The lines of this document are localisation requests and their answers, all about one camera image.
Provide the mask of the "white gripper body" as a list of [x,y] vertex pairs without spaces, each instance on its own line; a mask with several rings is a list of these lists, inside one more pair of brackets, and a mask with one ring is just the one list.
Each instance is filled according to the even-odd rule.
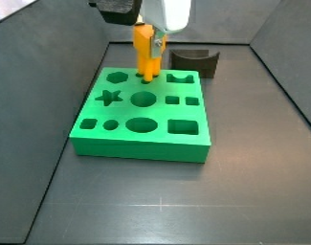
[[190,19],[192,0],[142,0],[140,16],[164,33],[180,32]]

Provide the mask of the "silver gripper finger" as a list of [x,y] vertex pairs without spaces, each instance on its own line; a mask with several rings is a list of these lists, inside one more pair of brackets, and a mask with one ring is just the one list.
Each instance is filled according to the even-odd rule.
[[162,48],[166,43],[164,37],[166,34],[158,28],[154,28],[154,34],[150,39],[150,55],[152,58],[162,55]]

